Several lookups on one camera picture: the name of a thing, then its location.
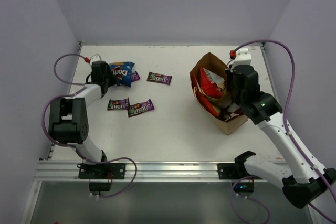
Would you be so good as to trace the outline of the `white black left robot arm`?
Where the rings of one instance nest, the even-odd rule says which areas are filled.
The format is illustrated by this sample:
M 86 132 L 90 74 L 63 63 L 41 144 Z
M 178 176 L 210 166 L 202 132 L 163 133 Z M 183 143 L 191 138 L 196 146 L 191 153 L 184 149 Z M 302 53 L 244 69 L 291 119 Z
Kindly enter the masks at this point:
M 50 103 L 48 137 L 56 145 L 69 147 L 97 178 L 109 172 L 106 154 L 89 137 L 87 108 L 100 100 L 117 83 L 109 65 L 95 61 L 91 65 L 91 82 L 72 95 L 54 98 Z

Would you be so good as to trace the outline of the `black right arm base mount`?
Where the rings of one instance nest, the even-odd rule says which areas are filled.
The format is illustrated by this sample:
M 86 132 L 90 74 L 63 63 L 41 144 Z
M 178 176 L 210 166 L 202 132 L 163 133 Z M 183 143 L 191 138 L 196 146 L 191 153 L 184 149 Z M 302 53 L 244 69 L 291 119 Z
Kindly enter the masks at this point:
M 234 184 L 236 180 L 250 176 L 244 167 L 244 162 L 247 158 L 255 155 L 256 153 L 252 151 L 246 151 L 237 156 L 233 163 L 218 163 L 218 178 L 221 180 L 233 180 L 232 184 Z M 234 186 L 235 193 L 245 196 L 250 196 L 254 192 L 254 189 L 254 179 L 249 179 L 248 182 L 239 182 L 236 186 Z

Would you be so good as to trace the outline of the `brown M&M's packet front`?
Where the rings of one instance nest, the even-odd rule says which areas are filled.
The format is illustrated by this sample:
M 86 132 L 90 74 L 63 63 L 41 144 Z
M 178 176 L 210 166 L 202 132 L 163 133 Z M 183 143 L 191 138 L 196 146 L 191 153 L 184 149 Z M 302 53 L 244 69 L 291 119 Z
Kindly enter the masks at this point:
M 117 111 L 117 110 L 128 110 L 130 106 L 129 98 L 122 100 L 109 100 L 107 110 L 108 111 Z

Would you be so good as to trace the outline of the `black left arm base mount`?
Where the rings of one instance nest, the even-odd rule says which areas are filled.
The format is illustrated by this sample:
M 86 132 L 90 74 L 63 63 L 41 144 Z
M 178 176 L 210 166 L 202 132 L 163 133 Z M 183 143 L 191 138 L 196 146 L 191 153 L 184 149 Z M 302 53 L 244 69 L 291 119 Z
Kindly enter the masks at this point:
M 102 179 L 103 182 L 90 182 L 89 191 L 93 194 L 108 192 L 111 189 L 114 179 L 124 179 L 125 163 L 109 163 L 109 164 L 85 164 L 77 165 L 79 168 L 79 179 L 97 180 Z

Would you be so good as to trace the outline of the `brown m&m's packet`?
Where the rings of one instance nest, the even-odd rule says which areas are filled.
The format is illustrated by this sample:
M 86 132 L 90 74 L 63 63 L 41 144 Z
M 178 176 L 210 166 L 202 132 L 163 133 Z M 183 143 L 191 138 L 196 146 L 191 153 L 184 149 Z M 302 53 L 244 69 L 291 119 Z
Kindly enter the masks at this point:
M 133 72 L 131 75 L 131 82 L 139 81 L 141 78 L 137 71 Z
M 147 82 L 154 82 L 154 83 L 159 83 L 159 84 L 170 85 L 172 76 L 159 74 L 155 72 L 149 72 L 146 80 Z
M 117 111 L 117 110 L 128 110 L 130 106 L 129 98 L 122 100 L 109 100 L 107 110 L 108 111 Z
M 145 102 L 136 103 L 129 106 L 128 117 L 132 118 L 134 116 L 140 115 L 145 112 L 153 111 L 155 107 L 151 99 L 148 99 Z

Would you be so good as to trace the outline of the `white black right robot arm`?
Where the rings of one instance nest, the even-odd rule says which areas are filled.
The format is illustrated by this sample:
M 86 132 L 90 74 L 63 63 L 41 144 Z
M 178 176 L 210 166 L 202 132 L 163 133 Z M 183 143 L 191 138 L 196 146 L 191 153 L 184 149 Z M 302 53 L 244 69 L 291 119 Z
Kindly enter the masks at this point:
M 262 178 L 281 189 L 292 205 L 305 207 L 335 183 L 335 169 L 326 168 L 313 157 L 284 118 L 275 97 L 261 91 L 252 66 L 231 65 L 225 72 L 228 88 L 243 114 L 269 137 L 288 165 L 283 168 L 246 151 L 235 158 L 236 176 Z

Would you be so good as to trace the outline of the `blue snack packet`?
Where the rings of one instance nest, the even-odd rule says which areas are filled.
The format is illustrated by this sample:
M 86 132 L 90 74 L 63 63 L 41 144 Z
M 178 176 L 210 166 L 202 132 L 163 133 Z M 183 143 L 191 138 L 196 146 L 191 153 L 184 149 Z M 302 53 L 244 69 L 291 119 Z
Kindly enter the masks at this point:
M 132 61 L 110 63 L 109 67 L 112 74 L 117 79 L 117 85 L 131 87 L 131 75 L 135 63 Z

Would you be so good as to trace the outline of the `brown paper bag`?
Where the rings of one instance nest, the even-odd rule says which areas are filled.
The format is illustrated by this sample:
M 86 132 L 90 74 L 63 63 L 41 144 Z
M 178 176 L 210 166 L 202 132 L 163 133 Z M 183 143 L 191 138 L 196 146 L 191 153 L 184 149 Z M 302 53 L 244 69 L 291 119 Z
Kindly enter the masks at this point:
M 227 66 L 227 64 L 225 64 L 224 62 L 222 62 L 217 56 L 215 56 L 211 52 L 206 53 L 196 63 L 196 65 L 192 68 L 192 70 L 189 72 L 190 82 L 191 82 L 191 74 L 194 74 L 196 76 L 196 79 L 198 81 L 199 86 L 200 86 L 200 83 L 199 83 L 199 68 L 200 67 L 204 67 L 204 68 L 206 68 L 206 69 L 214 72 L 215 74 L 223 77 L 224 80 L 225 80 L 225 86 L 226 86 L 227 76 L 226 76 L 226 73 L 225 73 L 225 69 L 227 69 L 228 66 Z M 246 123 L 248 121 L 248 118 L 246 116 L 244 116 L 244 115 L 236 117 L 235 119 L 233 119 L 233 120 L 231 120 L 229 122 L 224 122 L 223 121 L 223 114 L 225 113 L 225 111 L 227 110 L 227 108 L 232 103 L 235 103 L 232 92 L 229 92 L 229 91 L 226 90 L 225 94 L 220 99 L 211 99 L 211 98 L 208 98 L 208 97 L 207 97 L 207 99 L 210 100 L 211 103 L 215 104 L 216 106 L 218 106 L 221 109 L 221 114 L 220 114 L 220 116 L 218 118 L 212 116 L 209 112 L 207 112 L 198 103 L 198 101 L 196 99 L 195 100 L 198 103 L 198 105 L 201 106 L 201 108 L 205 111 L 205 113 L 208 116 L 208 118 L 210 118 L 213 121 L 213 123 L 225 135 L 230 135 L 231 133 L 233 133 L 234 131 L 236 131 L 239 127 L 241 127 L 244 123 Z

